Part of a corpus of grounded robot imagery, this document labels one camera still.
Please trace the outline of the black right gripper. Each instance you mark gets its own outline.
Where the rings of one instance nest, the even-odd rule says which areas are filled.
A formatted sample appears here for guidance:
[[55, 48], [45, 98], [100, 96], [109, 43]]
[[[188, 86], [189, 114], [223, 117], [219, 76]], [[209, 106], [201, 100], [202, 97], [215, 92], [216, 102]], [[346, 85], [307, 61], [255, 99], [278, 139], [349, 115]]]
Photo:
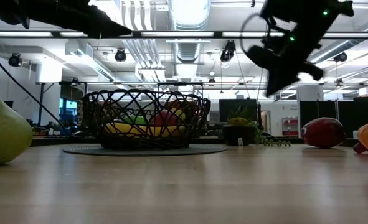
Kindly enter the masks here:
[[268, 84], [265, 96], [270, 97], [277, 91], [299, 81], [299, 73], [308, 73], [315, 80], [324, 76], [324, 71], [309, 62], [299, 62], [294, 57], [281, 57], [267, 48], [251, 46], [246, 56], [257, 66], [268, 72]]

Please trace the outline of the dark red apple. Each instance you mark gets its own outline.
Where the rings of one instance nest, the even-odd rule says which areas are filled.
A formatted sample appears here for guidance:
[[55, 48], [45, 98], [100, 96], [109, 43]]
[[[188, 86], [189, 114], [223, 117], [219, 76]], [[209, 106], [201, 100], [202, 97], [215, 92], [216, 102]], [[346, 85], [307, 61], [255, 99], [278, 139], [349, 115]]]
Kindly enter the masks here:
[[342, 144], [347, 136], [343, 125], [334, 118], [317, 118], [301, 128], [301, 137], [305, 144], [329, 149]]

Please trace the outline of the green apple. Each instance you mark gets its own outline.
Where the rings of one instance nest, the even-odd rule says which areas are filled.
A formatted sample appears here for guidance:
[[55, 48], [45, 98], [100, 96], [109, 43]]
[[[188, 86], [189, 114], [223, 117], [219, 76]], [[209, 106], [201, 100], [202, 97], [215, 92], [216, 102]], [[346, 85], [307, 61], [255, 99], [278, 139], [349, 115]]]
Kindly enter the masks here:
[[140, 115], [129, 115], [123, 118], [123, 121], [128, 124], [137, 124], [142, 126], [152, 125], [152, 121], [145, 116]]

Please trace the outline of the yellow banana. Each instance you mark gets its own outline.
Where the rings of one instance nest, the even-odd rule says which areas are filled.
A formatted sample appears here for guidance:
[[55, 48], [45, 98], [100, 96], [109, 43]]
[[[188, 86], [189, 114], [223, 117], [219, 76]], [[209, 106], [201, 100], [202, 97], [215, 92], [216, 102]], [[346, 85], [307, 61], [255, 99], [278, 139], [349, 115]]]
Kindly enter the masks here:
[[108, 134], [122, 134], [127, 137], [135, 136], [155, 136], [155, 137], [178, 137], [183, 136], [186, 132], [184, 126], [143, 126], [130, 125], [125, 123], [107, 123], [103, 128], [104, 132]]

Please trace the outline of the purple grape bunch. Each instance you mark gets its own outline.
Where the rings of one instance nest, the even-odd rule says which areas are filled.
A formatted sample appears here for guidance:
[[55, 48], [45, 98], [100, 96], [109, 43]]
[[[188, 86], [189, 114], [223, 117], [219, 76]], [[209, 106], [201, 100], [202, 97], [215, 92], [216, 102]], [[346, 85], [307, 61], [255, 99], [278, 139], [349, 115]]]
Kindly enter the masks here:
[[368, 151], [368, 149], [361, 142], [358, 142], [357, 144], [355, 144], [353, 147], [353, 150], [357, 154], [363, 154], [364, 152]]

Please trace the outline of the round red pomegranate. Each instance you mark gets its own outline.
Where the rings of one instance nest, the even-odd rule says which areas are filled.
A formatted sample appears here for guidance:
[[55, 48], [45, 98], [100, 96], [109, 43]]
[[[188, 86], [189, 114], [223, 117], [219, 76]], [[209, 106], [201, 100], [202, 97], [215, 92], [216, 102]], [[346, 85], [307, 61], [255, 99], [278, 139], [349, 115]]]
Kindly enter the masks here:
[[178, 121], [178, 116], [168, 110], [160, 111], [152, 120], [151, 125], [153, 126], [176, 126]]

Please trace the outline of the black wire mesh basket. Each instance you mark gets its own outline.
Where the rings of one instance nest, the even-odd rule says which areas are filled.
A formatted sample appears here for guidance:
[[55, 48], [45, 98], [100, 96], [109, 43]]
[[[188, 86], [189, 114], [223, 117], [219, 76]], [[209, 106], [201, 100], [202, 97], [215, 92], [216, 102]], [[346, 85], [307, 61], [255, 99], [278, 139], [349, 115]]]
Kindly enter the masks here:
[[[203, 132], [210, 112], [210, 101], [193, 94], [178, 91], [113, 90], [96, 91], [86, 94], [83, 99], [83, 124], [88, 132], [107, 149], [180, 149], [189, 147], [191, 141]], [[107, 123], [125, 123], [129, 115], [145, 116], [152, 120], [160, 111], [172, 108], [183, 110], [186, 132], [178, 137], [135, 136], [104, 132]]]

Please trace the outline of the green pear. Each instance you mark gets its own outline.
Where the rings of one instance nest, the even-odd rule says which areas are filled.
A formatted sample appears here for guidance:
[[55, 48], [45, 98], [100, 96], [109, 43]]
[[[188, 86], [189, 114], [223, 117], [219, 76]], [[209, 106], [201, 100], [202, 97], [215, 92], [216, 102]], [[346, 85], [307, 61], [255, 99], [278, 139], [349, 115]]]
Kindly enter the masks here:
[[20, 156], [32, 138], [29, 123], [0, 98], [0, 165]]

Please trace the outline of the wooden door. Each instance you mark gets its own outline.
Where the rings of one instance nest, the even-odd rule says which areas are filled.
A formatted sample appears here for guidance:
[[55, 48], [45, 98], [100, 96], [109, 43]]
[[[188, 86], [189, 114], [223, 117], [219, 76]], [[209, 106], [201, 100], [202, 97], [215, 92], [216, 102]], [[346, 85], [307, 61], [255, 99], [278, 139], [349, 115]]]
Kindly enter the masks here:
[[271, 124], [270, 124], [270, 112], [269, 111], [261, 112], [261, 122], [262, 122], [264, 132], [270, 134]]

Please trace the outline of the red storage shelf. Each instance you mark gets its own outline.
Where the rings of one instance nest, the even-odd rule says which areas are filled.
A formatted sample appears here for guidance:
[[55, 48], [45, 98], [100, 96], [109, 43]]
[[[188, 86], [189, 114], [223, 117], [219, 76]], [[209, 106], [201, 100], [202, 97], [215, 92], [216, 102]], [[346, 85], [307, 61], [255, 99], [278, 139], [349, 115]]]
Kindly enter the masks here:
[[298, 128], [298, 118], [295, 116], [285, 117], [282, 120], [282, 135], [283, 136], [298, 136], [299, 128]]

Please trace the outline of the black computer monitor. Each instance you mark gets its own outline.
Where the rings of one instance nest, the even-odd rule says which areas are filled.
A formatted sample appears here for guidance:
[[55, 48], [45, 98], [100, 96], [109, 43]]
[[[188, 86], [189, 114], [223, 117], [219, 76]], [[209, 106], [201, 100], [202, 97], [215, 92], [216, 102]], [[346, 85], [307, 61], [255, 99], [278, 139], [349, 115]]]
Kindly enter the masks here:
[[227, 122], [231, 118], [245, 118], [258, 121], [257, 101], [254, 99], [221, 99], [219, 100], [220, 121]]

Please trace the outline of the potted succulent plant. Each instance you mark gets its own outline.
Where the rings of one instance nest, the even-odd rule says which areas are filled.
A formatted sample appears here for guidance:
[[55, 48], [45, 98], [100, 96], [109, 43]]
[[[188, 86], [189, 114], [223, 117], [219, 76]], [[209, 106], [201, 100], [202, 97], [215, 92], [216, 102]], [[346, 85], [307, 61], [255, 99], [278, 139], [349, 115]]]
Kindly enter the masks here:
[[258, 125], [256, 121], [249, 121], [245, 118], [231, 118], [228, 124], [222, 128], [222, 135], [226, 145], [229, 146], [248, 146], [250, 144], [288, 147], [289, 141], [276, 140], [269, 137]]

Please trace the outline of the blue-lit monitor screen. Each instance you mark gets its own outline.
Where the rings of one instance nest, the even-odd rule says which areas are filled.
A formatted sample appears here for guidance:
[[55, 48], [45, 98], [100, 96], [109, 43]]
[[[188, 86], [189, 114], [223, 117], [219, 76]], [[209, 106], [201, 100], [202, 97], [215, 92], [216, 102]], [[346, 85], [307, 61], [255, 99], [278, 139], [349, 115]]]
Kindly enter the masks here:
[[72, 121], [78, 122], [77, 114], [77, 102], [68, 100], [66, 98], [60, 98], [59, 103], [59, 120], [60, 121]]

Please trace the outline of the round grey placemat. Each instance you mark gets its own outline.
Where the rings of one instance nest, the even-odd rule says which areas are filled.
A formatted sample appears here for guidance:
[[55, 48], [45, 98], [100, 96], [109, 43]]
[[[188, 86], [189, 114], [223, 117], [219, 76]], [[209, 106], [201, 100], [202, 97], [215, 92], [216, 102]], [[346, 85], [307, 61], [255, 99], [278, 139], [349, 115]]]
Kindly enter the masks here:
[[151, 157], [151, 156], [190, 156], [224, 152], [227, 147], [220, 144], [190, 144], [180, 149], [106, 149], [99, 144], [81, 144], [66, 146], [63, 152], [88, 156], [120, 156], [120, 157]]

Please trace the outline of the silver ceiling air duct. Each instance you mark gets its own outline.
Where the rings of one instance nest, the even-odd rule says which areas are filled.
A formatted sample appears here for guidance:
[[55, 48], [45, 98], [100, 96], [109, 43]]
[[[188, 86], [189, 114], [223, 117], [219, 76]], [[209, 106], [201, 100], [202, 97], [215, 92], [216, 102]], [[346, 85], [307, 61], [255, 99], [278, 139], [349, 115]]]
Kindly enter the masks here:
[[[169, 20], [174, 31], [203, 31], [210, 16], [211, 0], [168, 0]], [[194, 42], [178, 40], [173, 43], [175, 73], [179, 78], [196, 76], [200, 59], [200, 39]]]

